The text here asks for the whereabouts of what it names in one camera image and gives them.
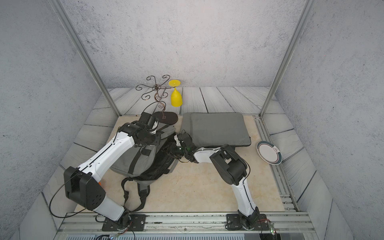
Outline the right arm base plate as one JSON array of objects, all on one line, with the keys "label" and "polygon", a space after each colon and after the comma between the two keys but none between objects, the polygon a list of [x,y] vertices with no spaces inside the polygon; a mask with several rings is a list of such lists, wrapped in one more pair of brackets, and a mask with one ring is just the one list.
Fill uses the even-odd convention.
[{"label": "right arm base plate", "polygon": [[226,230],[228,231],[268,231],[269,220],[265,214],[255,214],[245,217],[239,213],[226,215]]}]

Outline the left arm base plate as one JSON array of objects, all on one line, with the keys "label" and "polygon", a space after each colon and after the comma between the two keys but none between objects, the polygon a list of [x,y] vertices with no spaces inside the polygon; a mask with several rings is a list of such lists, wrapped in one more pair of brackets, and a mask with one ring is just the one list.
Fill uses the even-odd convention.
[{"label": "left arm base plate", "polygon": [[145,214],[129,214],[117,222],[108,218],[105,219],[102,231],[103,232],[143,232],[145,228],[147,216]]}]

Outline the grey zippered laptop bag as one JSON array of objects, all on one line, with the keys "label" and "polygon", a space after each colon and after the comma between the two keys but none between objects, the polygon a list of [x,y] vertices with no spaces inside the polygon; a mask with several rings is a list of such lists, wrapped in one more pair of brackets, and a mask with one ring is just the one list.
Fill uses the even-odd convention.
[{"label": "grey zippered laptop bag", "polygon": [[125,177],[121,182],[122,188],[128,181],[134,181],[138,184],[141,204],[133,212],[144,208],[150,194],[150,184],[162,175],[168,174],[170,172],[169,167],[175,161],[167,153],[167,148],[174,142],[176,128],[171,125],[160,124],[157,133],[161,134],[159,145],[133,147],[121,155],[111,167],[112,171]]}]

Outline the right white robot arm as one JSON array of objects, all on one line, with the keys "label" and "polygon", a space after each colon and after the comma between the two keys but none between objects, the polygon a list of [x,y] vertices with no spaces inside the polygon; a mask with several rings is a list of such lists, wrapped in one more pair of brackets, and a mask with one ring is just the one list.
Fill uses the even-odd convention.
[{"label": "right white robot arm", "polygon": [[251,168],[234,148],[227,144],[217,148],[199,148],[188,133],[179,133],[174,136],[168,154],[178,160],[185,158],[191,163],[213,164],[220,177],[233,189],[243,226],[249,229],[259,219],[260,211],[248,186]]}]

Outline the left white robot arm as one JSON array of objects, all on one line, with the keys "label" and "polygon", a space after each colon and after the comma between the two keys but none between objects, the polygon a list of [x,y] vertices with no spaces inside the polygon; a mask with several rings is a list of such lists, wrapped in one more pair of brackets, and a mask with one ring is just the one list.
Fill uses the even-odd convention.
[{"label": "left white robot arm", "polygon": [[99,184],[108,169],[129,149],[135,146],[157,146],[161,133],[136,123],[126,123],[93,157],[77,168],[64,172],[66,197],[89,211],[112,221],[120,221],[128,210],[111,200]]}]

